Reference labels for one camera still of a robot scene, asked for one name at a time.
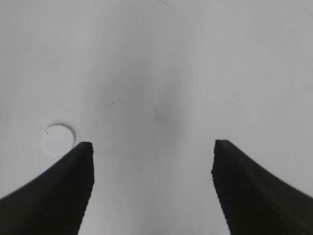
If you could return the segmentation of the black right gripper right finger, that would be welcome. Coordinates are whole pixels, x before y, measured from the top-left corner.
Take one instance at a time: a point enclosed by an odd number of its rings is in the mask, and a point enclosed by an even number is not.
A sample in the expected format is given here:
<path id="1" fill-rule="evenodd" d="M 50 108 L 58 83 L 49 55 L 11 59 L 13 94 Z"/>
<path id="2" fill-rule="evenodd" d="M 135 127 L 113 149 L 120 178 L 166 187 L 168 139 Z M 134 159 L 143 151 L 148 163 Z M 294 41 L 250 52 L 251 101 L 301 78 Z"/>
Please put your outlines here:
<path id="1" fill-rule="evenodd" d="M 232 142 L 216 140 L 213 185 L 232 235 L 311 235 L 313 199 L 256 163 Z"/>

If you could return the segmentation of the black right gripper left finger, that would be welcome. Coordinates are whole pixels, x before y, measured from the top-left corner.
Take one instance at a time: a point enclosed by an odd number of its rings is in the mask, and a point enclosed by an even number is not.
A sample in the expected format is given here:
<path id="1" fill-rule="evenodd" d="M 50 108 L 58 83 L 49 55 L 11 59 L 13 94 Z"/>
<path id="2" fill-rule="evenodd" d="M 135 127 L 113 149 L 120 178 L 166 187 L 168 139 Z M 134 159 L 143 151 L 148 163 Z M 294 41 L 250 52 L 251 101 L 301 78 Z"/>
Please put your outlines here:
<path id="1" fill-rule="evenodd" d="M 94 185 L 93 146 L 81 142 L 0 200 L 2 235 L 77 235 Z"/>

